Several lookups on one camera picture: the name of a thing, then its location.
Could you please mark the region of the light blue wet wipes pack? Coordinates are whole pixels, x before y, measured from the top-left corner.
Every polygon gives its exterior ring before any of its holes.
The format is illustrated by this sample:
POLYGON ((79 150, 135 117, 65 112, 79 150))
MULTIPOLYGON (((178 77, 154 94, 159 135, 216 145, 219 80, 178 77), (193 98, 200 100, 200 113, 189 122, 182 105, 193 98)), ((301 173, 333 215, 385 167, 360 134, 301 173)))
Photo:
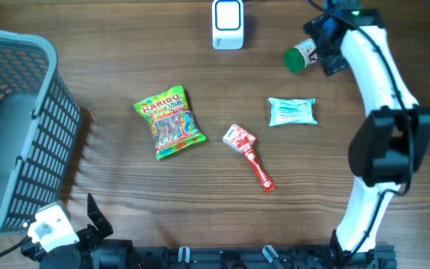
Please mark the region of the light blue wet wipes pack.
POLYGON ((315 99, 278 99, 270 97, 268 102, 271 104, 270 127, 284 124, 317 124, 313 110, 315 99))

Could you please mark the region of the small red tissue pack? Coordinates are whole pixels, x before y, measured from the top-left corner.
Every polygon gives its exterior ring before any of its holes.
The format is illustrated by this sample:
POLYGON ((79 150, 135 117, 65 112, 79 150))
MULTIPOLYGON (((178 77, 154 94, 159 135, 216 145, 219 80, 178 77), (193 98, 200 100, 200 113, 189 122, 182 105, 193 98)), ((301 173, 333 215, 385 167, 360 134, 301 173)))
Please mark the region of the small red tissue pack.
POLYGON ((241 128, 237 124, 232 124, 222 138, 222 141, 233 148, 235 151, 243 154, 256 141, 253 134, 241 128))

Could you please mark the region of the red Nescafe coffee stick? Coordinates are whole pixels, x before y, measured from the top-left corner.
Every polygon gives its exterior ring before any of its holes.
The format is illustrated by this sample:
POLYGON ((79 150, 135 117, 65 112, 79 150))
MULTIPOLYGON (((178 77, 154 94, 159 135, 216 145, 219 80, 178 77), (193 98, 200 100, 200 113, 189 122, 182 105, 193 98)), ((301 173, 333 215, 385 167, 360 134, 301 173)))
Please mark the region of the red Nescafe coffee stick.
POLYGON ((255 171, 263 190, 265 192, 271 192, 275 190, 277 188, 276 183, 274 183, 274 181, 262 167, 256 152, 252 148, 252 145, 250 143, 245 143, 240 149, 244 154, 244 157, 252 166, 252 169, 255 171))

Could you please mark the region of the green lid jar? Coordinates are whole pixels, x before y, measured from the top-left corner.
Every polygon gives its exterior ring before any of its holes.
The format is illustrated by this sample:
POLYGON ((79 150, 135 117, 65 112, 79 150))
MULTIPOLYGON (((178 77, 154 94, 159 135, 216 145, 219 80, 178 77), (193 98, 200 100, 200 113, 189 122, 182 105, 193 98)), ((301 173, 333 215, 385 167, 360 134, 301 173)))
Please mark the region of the green lid jar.
POLYGON ((294 73, 302 71, 317 62, 316 50, 317 46, 311 38, 302 41, 284 53, 286 67, 294 73))

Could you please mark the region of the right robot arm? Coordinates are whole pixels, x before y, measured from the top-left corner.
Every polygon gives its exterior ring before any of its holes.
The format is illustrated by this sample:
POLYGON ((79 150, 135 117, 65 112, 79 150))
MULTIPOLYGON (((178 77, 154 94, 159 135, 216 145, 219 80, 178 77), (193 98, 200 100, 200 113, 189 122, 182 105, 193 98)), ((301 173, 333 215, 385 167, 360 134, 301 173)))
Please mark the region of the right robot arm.
POLYGON ((430 108, 406 87, 390 53, 376 9, 357 1, 326 1, 304 30, 316 44, 327 76, 351 69, 366 119, 349 145, 354 185, 334 243, 349 259, 376 245, 376 233, 394 196, 409 192, 430 141, 430 108))

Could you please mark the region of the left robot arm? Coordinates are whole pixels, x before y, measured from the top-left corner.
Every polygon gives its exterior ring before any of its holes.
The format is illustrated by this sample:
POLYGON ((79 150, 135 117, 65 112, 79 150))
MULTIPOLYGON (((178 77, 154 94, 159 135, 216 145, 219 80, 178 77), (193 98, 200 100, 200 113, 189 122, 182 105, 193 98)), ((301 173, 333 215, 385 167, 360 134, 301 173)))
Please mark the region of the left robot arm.
POLYGON ((56 201, 37 210, 28 225, 21 254, 54 269, 141 269, 144 261, 130 240, 109 240, 113 227, 91 194, 87 195, 87 216, 92 223, 75 231, 70 213, 56 201))

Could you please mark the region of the Haribo gummy candy bag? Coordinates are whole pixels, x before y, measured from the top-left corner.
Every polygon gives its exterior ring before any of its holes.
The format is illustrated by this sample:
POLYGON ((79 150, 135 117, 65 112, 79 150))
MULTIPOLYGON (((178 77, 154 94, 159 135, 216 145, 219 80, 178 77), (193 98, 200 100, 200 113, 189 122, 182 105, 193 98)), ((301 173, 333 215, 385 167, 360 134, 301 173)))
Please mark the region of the Haribo gummy candy bag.
POLYGON ((155 139, 156 159, 207 140, 195 121, 181 85, 135 103, 134 109, 149 124, 155 139))

